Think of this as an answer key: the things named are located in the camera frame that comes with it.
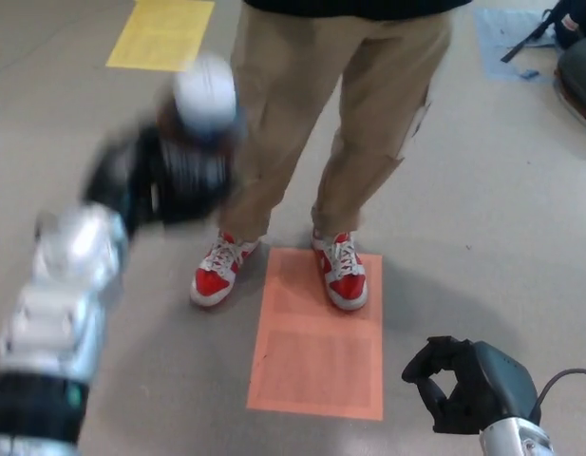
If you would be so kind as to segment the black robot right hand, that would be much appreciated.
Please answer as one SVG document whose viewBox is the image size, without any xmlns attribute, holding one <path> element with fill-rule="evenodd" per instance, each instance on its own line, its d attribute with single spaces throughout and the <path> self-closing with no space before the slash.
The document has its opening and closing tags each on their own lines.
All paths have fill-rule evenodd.
<svg viewBox="0 0 586 456">
<path fill-rule="evenodd" d="M 508 418 L 540 422 L 539 394 L 529 371 L 484 341 L 430 337 L 402 379 L 417 387 L 436 433 L 477 435 Z"/>
</svg>

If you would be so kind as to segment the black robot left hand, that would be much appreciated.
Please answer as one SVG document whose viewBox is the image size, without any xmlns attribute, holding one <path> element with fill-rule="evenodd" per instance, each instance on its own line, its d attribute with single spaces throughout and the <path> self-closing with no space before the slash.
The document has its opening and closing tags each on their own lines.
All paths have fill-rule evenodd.
<svg viewBox="0 0 586 456">
<path fill-rule="evenodd" d="M 179 145 L 145 123 L 100 146 L 81 199 L 119 215 L 132 238 L 143 226 L 208 218 L 233 186 L 231 147 Z"/>
</svg>

